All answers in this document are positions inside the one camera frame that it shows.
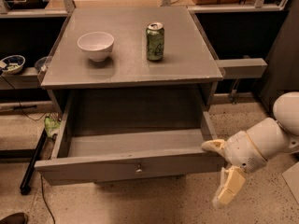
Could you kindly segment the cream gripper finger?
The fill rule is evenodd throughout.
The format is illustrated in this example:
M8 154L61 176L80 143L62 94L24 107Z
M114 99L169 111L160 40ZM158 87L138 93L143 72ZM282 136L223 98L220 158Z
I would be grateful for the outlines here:
M204 151L216 152L223 157L225 155L224 145L225 141L223 139L208 140L202 144L202 149Z
M221 182L212 200L215 207L228 205L242 189L246 182L246 173L243 169L233 165L228 169L221 169Z

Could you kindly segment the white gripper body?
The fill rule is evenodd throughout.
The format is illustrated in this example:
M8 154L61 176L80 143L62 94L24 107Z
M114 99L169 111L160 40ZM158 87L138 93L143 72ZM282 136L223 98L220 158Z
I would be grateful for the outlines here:
M246 173L256 172L267 164L267 160L244 131L225 141L224 153L228 162L242 168Z

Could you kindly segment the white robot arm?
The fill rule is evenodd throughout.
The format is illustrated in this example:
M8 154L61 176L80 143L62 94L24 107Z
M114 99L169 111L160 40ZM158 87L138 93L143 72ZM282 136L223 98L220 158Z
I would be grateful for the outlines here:
M273 104L273 115L227 140L202 144L204 151L216 152L228 162L226 168L221 168L221 182L212 200L215 207L221 208L234 199L247 174L264 168L278 154L299 150L299 92L279 96Z

